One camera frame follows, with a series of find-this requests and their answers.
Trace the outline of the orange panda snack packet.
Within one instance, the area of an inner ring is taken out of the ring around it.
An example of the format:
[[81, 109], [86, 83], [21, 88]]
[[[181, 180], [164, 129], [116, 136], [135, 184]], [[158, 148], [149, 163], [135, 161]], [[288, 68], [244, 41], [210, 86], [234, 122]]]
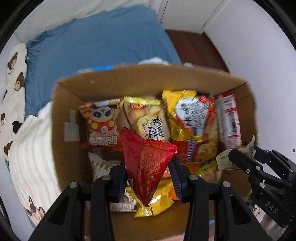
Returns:
[[122, 150], [116, 122], [122, 107], [122, 98], [88, 102], [80, 106], [78, 110], [87, 123], [87, 140], [81, 145], [81, 148]]

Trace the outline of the yellow foil snack packet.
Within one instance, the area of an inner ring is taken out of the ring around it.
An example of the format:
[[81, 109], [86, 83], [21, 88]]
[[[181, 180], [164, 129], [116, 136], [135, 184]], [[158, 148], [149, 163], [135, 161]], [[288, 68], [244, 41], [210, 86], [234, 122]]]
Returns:
[[173, 183], [171, 179], [162, 179], [148, 206], [144, 206], [134, 194], [131, 187], [126, 187], [127, 193], [136, 201], [134, 218], [157, 216], [169, 209], [174, 201], [171, 199]]

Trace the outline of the cream chocolate stick box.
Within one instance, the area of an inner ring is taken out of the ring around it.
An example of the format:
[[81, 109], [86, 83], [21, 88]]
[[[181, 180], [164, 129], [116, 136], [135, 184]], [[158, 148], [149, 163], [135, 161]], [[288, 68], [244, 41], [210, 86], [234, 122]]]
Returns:
[[[88, 157], [93, 169], [93, 182], [104, 175], [108, 175], [112, 167], [120, 164], [120, 161], [106, 161], [91, 152], [88, 152]], [[112, 212], [136, 212], [136, 209], [137, 202], [127, 191], [125, 191], [124, 196], [118, 203], [110, 203]]]

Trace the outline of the striped and pink bed sheet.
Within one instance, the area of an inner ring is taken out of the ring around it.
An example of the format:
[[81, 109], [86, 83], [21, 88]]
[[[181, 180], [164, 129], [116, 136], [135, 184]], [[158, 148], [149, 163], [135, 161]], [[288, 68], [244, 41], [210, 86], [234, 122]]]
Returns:
[[33, 226], [37, 226], [61, 194], [52, 151], [52, 103], [29, 115], [9, 151], [16, 193]]

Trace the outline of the red triangular snack packet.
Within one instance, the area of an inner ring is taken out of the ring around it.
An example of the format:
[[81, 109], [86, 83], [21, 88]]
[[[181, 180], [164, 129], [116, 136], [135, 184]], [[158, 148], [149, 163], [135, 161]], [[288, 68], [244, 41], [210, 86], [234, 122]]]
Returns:
[[174, 144], [146, 140], [128, 128], [120, 134], [129, 185], [144, 206], [148, 206], [177, 151]]

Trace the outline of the yellow egg cookie packet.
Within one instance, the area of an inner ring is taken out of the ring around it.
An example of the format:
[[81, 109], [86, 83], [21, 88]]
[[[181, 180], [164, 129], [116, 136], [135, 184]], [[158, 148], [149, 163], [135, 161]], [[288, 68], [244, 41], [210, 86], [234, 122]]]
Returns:
[[125, 115], [130, 128], [146, 140], [168, 142], [166, 106], [160, 99], [125, 96]]

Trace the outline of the blue blanket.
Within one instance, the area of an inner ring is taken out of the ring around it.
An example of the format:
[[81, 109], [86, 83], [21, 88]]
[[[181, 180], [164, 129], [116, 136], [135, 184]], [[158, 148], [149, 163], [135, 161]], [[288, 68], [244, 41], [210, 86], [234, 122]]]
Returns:
[[145, 6], [72, 20], [41, 33], [26, 48], [25, 115], [37, 115], [50, 101], [56, 81], [80, 70], [136, 64], [154, 57], [181, 63], [155, 12]]

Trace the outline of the white bear print pillow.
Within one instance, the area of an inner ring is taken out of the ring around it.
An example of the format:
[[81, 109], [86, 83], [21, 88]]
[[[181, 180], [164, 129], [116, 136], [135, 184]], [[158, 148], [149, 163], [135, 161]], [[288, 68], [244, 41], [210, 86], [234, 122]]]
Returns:
[[6, 69], [6, 92], [1, 111], [1, 154], [7, 160], [18, 129], [25, 118], [27, 48], [24, 43], [10, 52]]

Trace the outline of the green colourful candy packet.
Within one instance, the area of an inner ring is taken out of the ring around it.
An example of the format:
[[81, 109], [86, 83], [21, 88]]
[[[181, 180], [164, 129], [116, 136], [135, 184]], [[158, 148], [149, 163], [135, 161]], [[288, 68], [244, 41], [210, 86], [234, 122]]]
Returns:
[[203, 163], [197, 172], [199, 177], [202, 177], [205, 181], [214, 180], [217, 178], [218, 165], [216, 160]]

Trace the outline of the brown cardboard box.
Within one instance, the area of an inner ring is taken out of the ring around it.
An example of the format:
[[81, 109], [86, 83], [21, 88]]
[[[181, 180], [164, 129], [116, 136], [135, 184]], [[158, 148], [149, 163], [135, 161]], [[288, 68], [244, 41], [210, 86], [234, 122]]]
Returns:
[[[66, 142], [64, 124], [70, 110], [76, 111], [80, 140], [85, 138], [84, 119], [77, 109], [85, 102], [124, 96], [161, 98], [164, 89], [196, 90], [213, 96], [232, 92], [240, 121], [241, 140], [249, 142], [257, 136], [255, 102], [246, 80], [203, 68], [180, 65], [135, 65], [116, 67], [111, 71], [88, 72], [59, 80], [52, 95], [52, 149], [58, 183], [64, 190], [69, 183], [92, 182], [86, 150], [77, 142]], [[251, 186], [242, 171], [222, 171], [218, 182], [228, 181], [245, 200]], [[112, 213], [115, 240], [160, 240], [179, 235], [186, 229], [189, 204], [174, 203], [155, 217], [134, 218], [131, 213]]]

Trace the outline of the red white snack packet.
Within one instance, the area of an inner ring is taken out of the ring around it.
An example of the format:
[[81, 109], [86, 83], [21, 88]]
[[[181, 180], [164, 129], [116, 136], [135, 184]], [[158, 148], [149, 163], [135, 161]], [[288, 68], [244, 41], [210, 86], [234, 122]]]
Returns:
[[216, 106], [219, 135], [226, 149], [241, 145], [240, 122], [235, 95], [231, 93], [214, 97]]

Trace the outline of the yellow Korean cheese ramen packet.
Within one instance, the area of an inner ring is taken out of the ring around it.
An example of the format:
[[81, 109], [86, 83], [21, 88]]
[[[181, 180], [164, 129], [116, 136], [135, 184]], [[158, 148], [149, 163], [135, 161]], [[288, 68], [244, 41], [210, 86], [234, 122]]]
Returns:
[[180, 162], [204, 163], [215, 158], [219, 142], [215, 104], [195, 90], [164, 90], [162, 100]]

